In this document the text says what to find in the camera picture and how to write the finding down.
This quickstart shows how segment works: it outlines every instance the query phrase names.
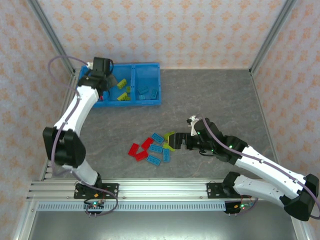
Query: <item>yellow-green lego brick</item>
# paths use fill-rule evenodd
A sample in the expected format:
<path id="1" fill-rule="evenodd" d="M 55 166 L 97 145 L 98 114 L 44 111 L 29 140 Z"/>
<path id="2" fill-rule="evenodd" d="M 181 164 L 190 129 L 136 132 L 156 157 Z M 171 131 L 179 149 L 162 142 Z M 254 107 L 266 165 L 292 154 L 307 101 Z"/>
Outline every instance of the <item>yellow-green lego brick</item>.
<path id="1" fill-rule="evenodd" d="M 166 142 L 168 142 L 169 136 L 171 136 L 171 135 L 173 135 L 173 134 L 175 134 L 175 133 L 176 133 L 175 131 L 171 131 L 171 132 L 166 133 L 166 134 L 164 135 L 164 140 L 165 140 Z"/>
<path id="2" fill-rule="evenodd" d="M 172 152 L 174 152 L 174 151 L 175 151 L 175 149 L 173 149 L 172 147 L 170 147 L 170 146 L 169 146 L 169 144 L 168 144 L 168 143 L 166 143 L 166 142 L 163 144 L 163 146 L 162 146 L 162 147 L 163 147 L 164 149 L 169 149 L 169 150 L 170 150 L 170 151 L 172 151 Z"/>
<path id="3" fill-rule="evenodd" d="M 125 101 L 128 97 L 128 94 L 125 92 L 125 93 L 122 93 L 120 96 L 117 97 L 117 100 L 118 101 Z"/>
<path id="4" fill-rule="evenodd" d="M 123 89 L 125 85 L 127 85 L 127 80 L 124 78 L 117 84 L 117 87 L 118 89 Z"/>

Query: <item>blue tray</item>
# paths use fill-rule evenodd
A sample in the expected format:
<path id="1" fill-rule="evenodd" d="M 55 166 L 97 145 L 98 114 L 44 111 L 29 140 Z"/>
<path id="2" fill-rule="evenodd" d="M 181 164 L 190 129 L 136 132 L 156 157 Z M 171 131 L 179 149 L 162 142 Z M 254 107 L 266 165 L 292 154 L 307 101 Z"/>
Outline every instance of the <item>blue tray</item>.
<path id="1" fill-rule="evenodd" d="M 89 69 L 86 66 L 82 66 L 79 79 Z M 93 107 L 128 107 L 128 106 L 153 106 L 161 104 L 161 81 L 160 81 L 160 65 L 159 63 L 137 63 L 137 64 L 115 64 L 112 74 L 116 80 L 120 82 L 122 79 L 126 79 L 126 86 L 122 89 L 118 89 L 114 86 L 110 89 L 110 95 L 108 92 L 103 93 L 103 101 L 98 101 Z M 126 92 L 126 88 L 130 87 L 131 92 L 128 96 L 131 100 L 118 101 L 117 97 Z M 148 87 L 148 92 L 144 93 L 145 100 L 139 100 L 138 89 L 142 87 Z M 156 98 L 151 99 L 152 90 L 158 91 Z"/>

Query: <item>blue lego brick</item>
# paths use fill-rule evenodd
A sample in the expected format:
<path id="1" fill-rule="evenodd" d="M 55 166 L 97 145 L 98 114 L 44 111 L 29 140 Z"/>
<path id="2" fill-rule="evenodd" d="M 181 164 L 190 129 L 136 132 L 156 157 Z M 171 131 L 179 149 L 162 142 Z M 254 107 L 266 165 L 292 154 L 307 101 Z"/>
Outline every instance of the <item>blue lego brick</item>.
<path id="1" fill-rule="evenodd" d="M 157 89 L 152 89 L 150 99 L 157 99 L 157 94 L 158 94 L 158 90 Z"/>
<path id="2" fill-rule="evenodd" d="M 155 156 L 151 156 L 149 155 L 148 158 L 146 159 L 147 162 L 154 164 L 156 166 L 160 165 L 161 159 L 155 157 Z"/>
<path id="3" fill-rule="evenodd" d="M 140 87 L 140 88 L 138 88 L 138 92 L 140 95 L 145 94 L 145 93 L 149 92 L 149 88 L 147 86 Z"/>
<path id="4" fill-rule="evenodd" d="M 163 149 L 163 162 L 169 163 L 170 162 L 170 150 L 169 149 Z"/>
<path id="5" fill-rule="evenodd" d="M 150 147 L 149 147 L 149 150 L 152 151 L 152 152 L 155 152 L 155 153 L 162 153 L 162 146 L 158 146 L 158 145 L 155 145 L 155 144 L 151 144 Z"/>
<path id="6" fill-rule="evenodd" d="M 158 144 L 162 144 L 164 142 L 164 138 L 157 133 L 152 134 L 151 138 L 155 140 Z"/>

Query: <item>gray table surface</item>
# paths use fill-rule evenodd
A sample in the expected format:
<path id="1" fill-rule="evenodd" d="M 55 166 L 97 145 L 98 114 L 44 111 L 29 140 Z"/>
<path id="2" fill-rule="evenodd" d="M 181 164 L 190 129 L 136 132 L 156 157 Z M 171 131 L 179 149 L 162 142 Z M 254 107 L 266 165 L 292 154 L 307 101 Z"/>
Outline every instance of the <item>gray table surface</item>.
<path id="1" fill-rule="evenodd" d="M 103 178 L 222 179 L 230 171 L 255 178 L 196 150 L 171 152 L 171 162 L 160 166 L 128 156 L 132 143 L 141 145 L 153 133 L 189 132 L 186 120 L 197 114 L 274 159 L 248 70 L 162 70 L 161 88 L 159 106 L 93 108 L 88 114 L 80 138 L 87 161 Z"/>

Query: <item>orange patterned wall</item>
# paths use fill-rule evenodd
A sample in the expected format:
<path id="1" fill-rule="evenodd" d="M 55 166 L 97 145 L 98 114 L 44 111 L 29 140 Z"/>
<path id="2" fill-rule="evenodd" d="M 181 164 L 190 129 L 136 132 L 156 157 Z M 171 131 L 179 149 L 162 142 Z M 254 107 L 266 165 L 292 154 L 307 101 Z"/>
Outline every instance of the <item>orange patterned wall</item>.
<path id="1" fill-rule="evenodd" d="M 0 18 L 0 239 L 11 240 L 46 159 L 42 130 L 57 121 L 64 91 L 48 77 L 56 52 L 27 1 L 3 1 Z M 69 79 L 60 62 L 53 70 Z"/>
<path id="2" fill-rule="evenodd" d="M 85 61 L 248 69 L 285 0 L 40 0 L 65 51 Z"/>
<path id="3" fill-rule="evenodd" d="M 318 0 L 297 1 L 254 79 L 282 165 L 320 178 Z"/>

